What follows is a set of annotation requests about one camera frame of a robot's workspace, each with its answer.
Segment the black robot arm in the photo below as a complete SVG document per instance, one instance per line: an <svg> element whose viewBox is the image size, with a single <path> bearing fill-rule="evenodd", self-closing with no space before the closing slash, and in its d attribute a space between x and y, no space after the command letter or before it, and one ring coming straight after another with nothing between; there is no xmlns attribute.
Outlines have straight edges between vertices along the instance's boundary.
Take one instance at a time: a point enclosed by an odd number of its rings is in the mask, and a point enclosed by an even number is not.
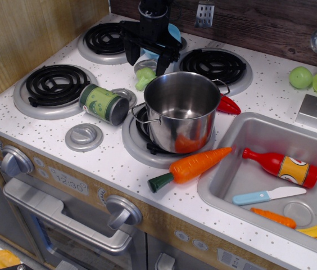
<svg viewBox="0 0 317 270"><path fill-rule="evenodd" d="M121 37L128 63L134 65L141 49L158 54L156 75L163 75L178 61L182 44L169 33L170 6L173 1L140 1L140 20L121 21Z"/></svg>

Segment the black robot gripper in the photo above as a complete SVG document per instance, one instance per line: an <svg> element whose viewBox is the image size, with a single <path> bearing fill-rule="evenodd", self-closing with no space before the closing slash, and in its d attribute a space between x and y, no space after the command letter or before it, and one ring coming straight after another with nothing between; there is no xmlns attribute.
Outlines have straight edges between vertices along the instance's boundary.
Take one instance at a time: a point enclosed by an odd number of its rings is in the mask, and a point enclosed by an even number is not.
<svg viewBox="0 0 317 270"><path fill-rule="evenodd" d="M163 75L172 62L177 62L181 42L168 31L171 2L141 2L138 5L139 21L121 21L121 37L126 59L134 65L141 57L141 49L158 55L156 76Z"/></svg>

